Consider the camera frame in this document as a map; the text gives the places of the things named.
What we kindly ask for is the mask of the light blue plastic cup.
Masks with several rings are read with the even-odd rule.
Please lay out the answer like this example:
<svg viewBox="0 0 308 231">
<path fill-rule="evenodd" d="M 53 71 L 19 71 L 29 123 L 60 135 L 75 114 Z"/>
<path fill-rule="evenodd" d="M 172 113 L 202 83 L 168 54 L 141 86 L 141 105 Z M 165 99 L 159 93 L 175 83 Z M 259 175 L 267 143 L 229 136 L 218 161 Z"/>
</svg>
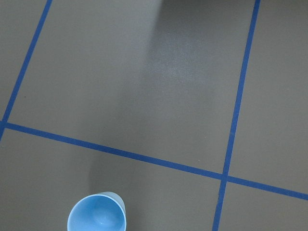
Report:
<svg viewBox="0 0 308 231">
<path fill-rule="evenodd" d="M 125 231 L 126 209 L 123 199 L 114 192 L 89 195 L 72 208 L 68 220 L 69 231 Z"/>
</svg>

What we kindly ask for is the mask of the crossing blue tape strip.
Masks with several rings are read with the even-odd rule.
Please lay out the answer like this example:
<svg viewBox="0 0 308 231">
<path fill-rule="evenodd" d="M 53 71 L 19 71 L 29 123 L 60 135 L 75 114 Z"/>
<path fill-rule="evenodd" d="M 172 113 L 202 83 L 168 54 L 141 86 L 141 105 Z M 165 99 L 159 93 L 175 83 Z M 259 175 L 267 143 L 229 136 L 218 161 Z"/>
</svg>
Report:
<svg viewBox="0 0 308 231">
<path fill-rule="evenodd" d="M 236 130 L 237 130 L 237 125 L 238 125 L 238 120 L 239 120 L 242 98 L 243 98 L 246 72 L 247 72 L 247 67 L 249 63 L 249 56 L 250 56 L 250 51 L 252 47 L 254 31 L 256 28 L 259 7 L 260 7 L 260 1 L 256 0 L 254 3 L 253 11 L 252 11 L 252 16 L 251 16 L 251 21 L 250 21 L 250 26 L 248 30 L 248 35 L 247 35 L 247 40 L 246 40 L 246 45 L 245 45 L 245 50 L 244 50 L 244 56 L 243 56 L 243 61 L 242 61 L 242 66 L 241 66 L 241 71 L 240 71 L 240 76 L 239 76 L 239 82 L 238 82 L 238 87 L 237 87 L 237 92 L 236 92 L 234 110 L 233 110 L 232 121 L 231 121 L 231 128 L 229 131 L 229 138 L 228 138 L 228 143 L 227 143 L 227 148 L 226 148 L 224 165 L 223 165 L 223 170 L 222 170 L 221 179 L 220 179 L 218 200 L 217 200 L 217 205 L 216 205 L 213 224 L 212 224 L 213 231 L 219 230 L 220 218 L 221 218 L 222 209 L 223 209 L 225 192 L 226 192 L 228 176 L 229 176 L 229 171 L 230 171 L 230 166 L 231 166 L 232 152 L 233 152 Z"/>
</svg>

